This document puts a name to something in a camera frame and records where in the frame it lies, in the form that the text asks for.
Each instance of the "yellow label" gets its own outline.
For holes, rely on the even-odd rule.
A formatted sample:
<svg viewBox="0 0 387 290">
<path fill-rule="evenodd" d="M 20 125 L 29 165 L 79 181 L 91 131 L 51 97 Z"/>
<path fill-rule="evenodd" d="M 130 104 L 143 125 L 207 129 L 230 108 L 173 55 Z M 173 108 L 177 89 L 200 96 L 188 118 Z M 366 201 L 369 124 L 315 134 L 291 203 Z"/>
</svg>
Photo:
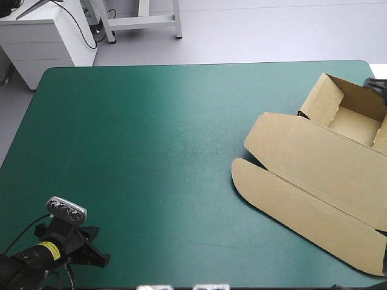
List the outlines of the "yellow label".
<svg viewBox="0 0 387 290">
<path fill-rule="evenodd" d="M 38 243 L 38 245 L 48 248 L 50 250 L 51 254 L 53 255 L 54 261 L 56 261 L 57 259 L 60 258 L 59 249 L 53 243 L 41 242 L 41 243 Z"/>
</svg>

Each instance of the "green table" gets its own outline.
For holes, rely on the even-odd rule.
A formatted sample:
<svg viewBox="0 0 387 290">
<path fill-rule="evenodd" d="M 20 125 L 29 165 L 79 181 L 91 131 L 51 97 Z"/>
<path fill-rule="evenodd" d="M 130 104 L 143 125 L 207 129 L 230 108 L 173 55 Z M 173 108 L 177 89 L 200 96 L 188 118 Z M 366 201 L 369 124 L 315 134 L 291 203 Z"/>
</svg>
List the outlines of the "green table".
<svg viewBox="0 0 387 290">
<path fill-rule="evenodd" d="M 112 254 L 105 269 L 75 267 L 79 286 L 379 282 L 233 187 L 258 116 L 296 114 L 322 72 L 372 76 L 361 61 L 48 70 L 0 170 L 0 248 L 57 195 L 88 209 L 95 244 Z M 14 251 L 35 241 L 29 232 Z"/>
</svg>

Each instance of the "gray floor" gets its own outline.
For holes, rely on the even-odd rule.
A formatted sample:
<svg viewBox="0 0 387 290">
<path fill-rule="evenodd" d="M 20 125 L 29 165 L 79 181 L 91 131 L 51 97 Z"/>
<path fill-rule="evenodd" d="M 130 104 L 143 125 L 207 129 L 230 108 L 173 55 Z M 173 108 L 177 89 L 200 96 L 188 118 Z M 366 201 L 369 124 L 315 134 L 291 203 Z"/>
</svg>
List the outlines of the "gray floor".
<svg viewBox="0 0 387 290">
<path fill-rule="evenodd" d="M 174 29 L 122 31 L 99 43 L 95 65 L 280 62 L 362 59 L 387 63 L 387 1 L 180 0 L 182 40 Z M 154 0 L 151 12 L 170 12 Z M 110 0 L 119 17 L 135 1 Z M 15 70 L 0 87 L 0 164 L 33 96 Z"/>
</svg>

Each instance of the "black clamp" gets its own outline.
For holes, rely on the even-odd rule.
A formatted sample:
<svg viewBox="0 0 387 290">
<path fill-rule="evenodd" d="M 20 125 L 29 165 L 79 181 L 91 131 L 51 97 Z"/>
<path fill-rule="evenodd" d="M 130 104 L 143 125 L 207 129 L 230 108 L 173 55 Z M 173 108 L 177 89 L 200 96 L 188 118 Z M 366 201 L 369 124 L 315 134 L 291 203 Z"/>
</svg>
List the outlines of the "black clamp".
<svg viewBox="0 0 387 290">
<path fill-rule="evenodd" d="M 381 95 L 385 99 L 387 105 L 387 80 L 378 80 L 369 77 L 364 81 L 363 86 L 372 89 L 374 92 Z"/>
</svg>

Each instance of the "box flap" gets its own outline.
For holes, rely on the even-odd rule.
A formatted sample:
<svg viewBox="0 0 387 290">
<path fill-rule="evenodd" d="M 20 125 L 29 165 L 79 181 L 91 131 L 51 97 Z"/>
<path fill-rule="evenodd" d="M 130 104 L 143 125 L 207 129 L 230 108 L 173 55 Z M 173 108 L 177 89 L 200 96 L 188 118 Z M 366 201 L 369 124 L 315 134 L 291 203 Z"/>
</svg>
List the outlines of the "box flap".
<svg viewBox="0 0 387 290">
<path fill-rule="evenodd" d="M 269 113 L 259 117 L 245 147 L 275 175 L 370 227 L 381 225 L 386 155 L 306 118 Z"/>
<path fill-rule="evenodd" d="M 387 116 L 376 134 L 373 147 L 383 153 L 387 153 Z"/>
<path fill-rule="evenodd" d="M 387 114 L 385 100 L 372 89 L 358 86 L 338 77 L 329 76 L 345 97 L 341 107 L 382 122 Z"/>
<path fill-rule="evenodd" d="M 322 74 L 300 108 L 310 120 L 328 126 L 339 108 L 344 93 L 327 74 Z"/>
<path fill-rule="evenodd" d="M 260 167 L 237 158 L 234 184 L 250 204 L 351 266 L 382 276 L 387 238 Z"/>
</svg>

